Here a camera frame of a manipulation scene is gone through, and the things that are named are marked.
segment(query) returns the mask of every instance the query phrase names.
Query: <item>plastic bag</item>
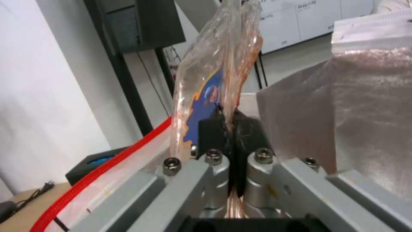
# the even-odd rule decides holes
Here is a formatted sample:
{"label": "plastic bag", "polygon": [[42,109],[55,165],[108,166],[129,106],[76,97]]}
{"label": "plastic bag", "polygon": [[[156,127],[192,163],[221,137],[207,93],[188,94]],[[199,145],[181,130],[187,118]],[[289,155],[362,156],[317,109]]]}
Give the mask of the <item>plastic bag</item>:
{"label": "plastic bag", "polygon": [[227,128],[241,87],[262,47],[256,0],[224,0],[189,47],[176,76],[171,156],[186,161],[197,144],[197,124],[220,105]]}

